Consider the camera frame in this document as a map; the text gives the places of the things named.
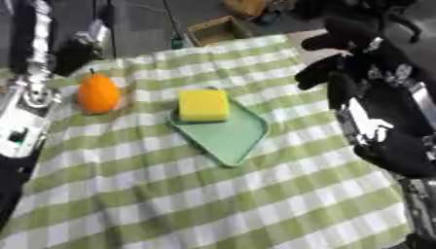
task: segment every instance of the tablecloth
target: tablecloth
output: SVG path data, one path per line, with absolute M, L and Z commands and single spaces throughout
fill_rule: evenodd
M 116 110 L 84 115 L 89 68 L 121 88 Z M 410 231 L 395 183 L 347 146 L 322 87 L 284 35 L 101 61 L 61 89 L 40 161 L 3 248 L 362 248 Z M 181 89 L 225 89 L 265 118 L 263 140 L 226 168 L 166 121 Z

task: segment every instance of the sponge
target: sponge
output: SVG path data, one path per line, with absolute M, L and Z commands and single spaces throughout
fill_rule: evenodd
M 229 100 L 220 89 L 179 91 L 179 114 L 184 122 L 223 122 L 229 115 Z

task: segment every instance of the wooden box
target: wooden box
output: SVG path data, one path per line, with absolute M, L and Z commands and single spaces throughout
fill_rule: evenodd
M 198 47 L 253 36 L 247 28 L 231 16 L 197 24 L 189 27 L 188 30 L 193 43 Z

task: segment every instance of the tray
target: tray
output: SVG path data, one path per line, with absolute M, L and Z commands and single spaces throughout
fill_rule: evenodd
M 230 116 L 225 122 L 192 124 L 171 113 L 169 124 L 212 157 L 228 167 L 240 165 L 268 134 L 270 126 L 257 114 L 229 99 Z

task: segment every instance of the table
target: table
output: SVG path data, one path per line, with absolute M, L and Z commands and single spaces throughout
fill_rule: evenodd
M 84 68 L 53 81 L 59 108 L 3 248 L 381 248 L 410 232 L 393 180 L 360 160 L 321 87 L 285 35 L 91 65 L 122 89 L 119 107 L 86 116 Z M 228 94 L 271 124 L 237 168 L 172 130 L 180 89 Z

